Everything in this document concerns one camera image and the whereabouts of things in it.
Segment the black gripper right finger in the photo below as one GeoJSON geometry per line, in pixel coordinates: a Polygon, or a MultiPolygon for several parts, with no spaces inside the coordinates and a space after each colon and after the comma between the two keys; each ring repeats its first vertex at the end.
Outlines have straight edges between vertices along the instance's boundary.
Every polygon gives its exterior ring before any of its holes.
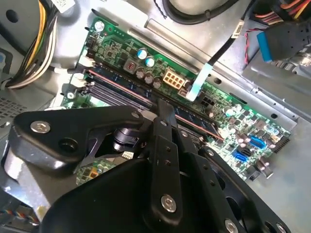
{"type": "Polygon", "coordinates": [[[281,218],[210,147],[196,150],[180,129],[173,139],[189,176],[200,215],[215,233],[289,233],[281,218]]]}

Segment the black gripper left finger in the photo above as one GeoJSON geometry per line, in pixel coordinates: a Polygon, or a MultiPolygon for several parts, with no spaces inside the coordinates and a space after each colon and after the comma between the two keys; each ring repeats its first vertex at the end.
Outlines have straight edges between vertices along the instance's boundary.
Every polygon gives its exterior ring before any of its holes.
{"type": "Polygon", "coordinates": [[[170,159],[179,166],[175,128],[174,109],[163,100],[145,114],[125,105],[25,112],[9,132],[7,175],[43,220],[59,198],[79,187],[83,163],[132,151],[134,159],[170,159]]]}

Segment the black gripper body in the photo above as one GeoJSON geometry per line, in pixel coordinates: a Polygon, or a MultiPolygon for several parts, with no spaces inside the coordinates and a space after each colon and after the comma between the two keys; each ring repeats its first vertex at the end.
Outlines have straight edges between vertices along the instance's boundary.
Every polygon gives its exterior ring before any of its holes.
{"type": "Polygon", "coordinates": [[[224,218],[201,200],[170,159],[129,160],[59,198],[42,233],[222,233],[224,218]]]}

